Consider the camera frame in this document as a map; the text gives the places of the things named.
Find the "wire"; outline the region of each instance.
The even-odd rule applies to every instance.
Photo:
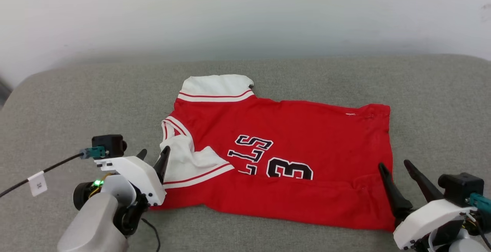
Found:
[[[56,163],[56,164],[54,164],[53,166],[51,166],[51,167],[49,167],[49,168],[47,168],[47,169],[43,170],[43,172],[44,172],[44,173],[46,173],[46,172],[48,172],[48,171],[50,171],[50,170],[52,170],[52,169],[54,169],[54,168],[56,168],[56,167],[58,167],[58,166],[63,165],[64,163],[66,163],[66,162],[68,162],[68,161],[70,161],[70,160],[73,160],[73,159],[75,159],[75,158],[77,158],[77,157],[80,157],[80,156],[83,156],[83,155],[84,155],[84,153],[79,153],[79,154],[77,154],[77,155],[74,155],[74,156],[72,156],[72,157],[70,157],[70,158],[67,158],[67,159],[65,159],[65,160],[63,160],[63,161],[61,161],[61,162],[59,162],[59,163]],[[20,187],[20,186],[22,186],[22,185],[26,184],[27,182],[29,182],[29,180],[24,179],[23,181],[18,182],[18,183],[17,183],[17,184],[15,184],[14,186],[12,186],[12,187],[10,187],[10,188],[6,189],[5,191],[2,191],[2,193],[0,194],[0,198],[1,198],[2,196],[5,196],[6,194],[10,193],[11,191],[13,191],[13,190],[17,189],[18,187]]]
[[[95,190],[89,194],[89,198],[91,198],[99,189],[100,187],[95,188]]]
[[[483,230],[481,229],[481,226],[479,225],[479,222],[475,222],[475,225],[477,227],[477,229],[479,230],[479,235],[481,235],[481,238],[483,239],[484,243],[486,243],[486,246],[491,249],[491,244],[489,244],[489,241],[488,239],[486,238],[486,236],[484,236],[484,232]]]
[[[470,220],[467,220],[467,222],[468,222],[468,223],[470,223],[470,224],[472,224],[474,227],[476,227],[476,228],[477,228],[477,225],[476,225],[474,222],[472,222],[472,221],[470,221]]]
[[[150,226],[151,229],[154,229],[155,236],[157,237],[157,243],[158,243],[157,252],[158,252],[160,250],[160,238],[158,237],[157,229],[155,229],[155,227],[150,222],[148,222],[148,220],[142,219],[142,221],[145,222],[148,226]]]
[[[465,213],[465,215],[467,215],[473,222],[476,222],[476,219],[470,213]]]
[[[106,177],[108,177],[109,175],[112,175],[112,173],[106,173],[106,175],[104,175],[104,177],[101,179],[101,181],[104,181]],[[89,198],[91,198],[98,190],[100,189],[100,187],[97,187],[93,192],[91,192],[91,194],[89,194]]]

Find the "gray fabric surface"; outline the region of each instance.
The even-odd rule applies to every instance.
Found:
[[[189,76],[237,73],[255,81],[259,97],[392,108],[394,178],[416,207],[425,200],[403,166],[411,159],[432,182],[442,173],[484,178],[490,196],[491,65],[468,56],[390,56],[160,65],[92,65],[32,76],[0,112],[0,189],[91,144],[120,133],[127,155],[148,149],[153,163],[161,120]],[[48,191],[23,186],[0,199],[2,251],[54,251],[77,210],[72,192],[103,175],[75,160],[46,175]],[[398,251],[392,235],[214,212],[203,206],[150,212],[161,251]],[[130,251],[154,251],[143,223]]]

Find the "white cable label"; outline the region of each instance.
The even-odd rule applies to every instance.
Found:
[[[42,194],[48,190],[43,174],[44,171],[40,171],[28,178],[32,196],[37,196],[38,194]]]

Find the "basketball jersey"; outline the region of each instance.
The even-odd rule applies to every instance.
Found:
[[[163,120],[168,209],[394,229],[377,165],[392,171],[387,105],[258,98],[241,75],[190,77]]]

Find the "black cable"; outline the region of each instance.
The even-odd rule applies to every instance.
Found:
[[[481,235],[481,238],[483,239],[484,243],[486,243],[487,247],[491,250],[491,244],[489,244],[488,239],[486,238],[486,236],[484,236],[484,232],[481,229],[479,222],[476,221],[475,224],[476,224],[477,229],[479,230],[479,235]]]
[[[152,229],[154,229],[155,231],[155,235],[157,237],[157,243],[158,243],[158,247],[157,247],[157,252],[160,250],[160,238],[158,237],[158,232],[157,232],[157,229],[155,229],[155,227],[150,223],[148,222],[148,220],[146,219],[142,219],[143,222],[145,222],[148,226],[150,226]]]
[[[51,167],[49,167],[49,168],[47,168],[47,169],[43,170],[43,172],[44,172],[44,173],[46,173],[46,172],[48,172],[48,171],[50,171],[50,170],[52,170],[52,169],[56,168],[57,166],[63,165],[64,163],[66,163],[66,162],[68,162],[68,161],[70,161],[70,160],[73,160],[73,159],[75,159],[75,158],[77,158],[77,157],[83,156],[83,155],[84,155],[84,153],[79,153],[79,154],[77,154],[77,155],[74,155],[74,156],[72,156],[72,157],[70,157],[70,158],[67,158],[67,159],[65,159],[65,160],[63,160],[63,161],[61,161],[61,162],[59,162],[59,163],[56,163],[56,164],[54,164],[53,166],[51,166]],[[15,184],[14,186],[12,186],[12,187],[10,187],[10,188],[6,189],[5,191],[2,191],[2,193],[0,194],[0,198],[1,198],[2,196],[5,196],[6,194],[10,193],[11,191],[13,191],[13,190],[17,189],[18,187],[20,187],[20,186],[22,186],[22,185],[26,184],[27,182],[29,182],[29,180],[24,179],[24,180],[22,180],[21,182],[18,182],[17,184]]]

